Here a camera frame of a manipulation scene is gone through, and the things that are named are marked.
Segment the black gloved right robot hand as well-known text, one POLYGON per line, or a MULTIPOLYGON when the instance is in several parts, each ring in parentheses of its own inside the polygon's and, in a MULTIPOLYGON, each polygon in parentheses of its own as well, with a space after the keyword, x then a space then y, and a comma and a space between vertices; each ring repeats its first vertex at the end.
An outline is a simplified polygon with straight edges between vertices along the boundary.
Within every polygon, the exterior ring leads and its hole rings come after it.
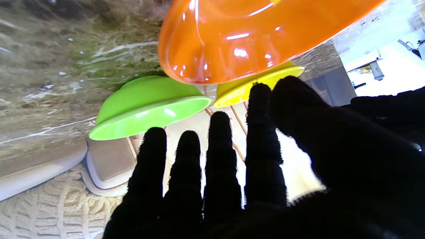
POLYGON ((285 77, 251 88, 245 179, 230 118, 209 118, 206 153, 195 131, 175 141, 144 134, 128 190, 104 239, 423 239, 424 89, 332 107, 285 77))

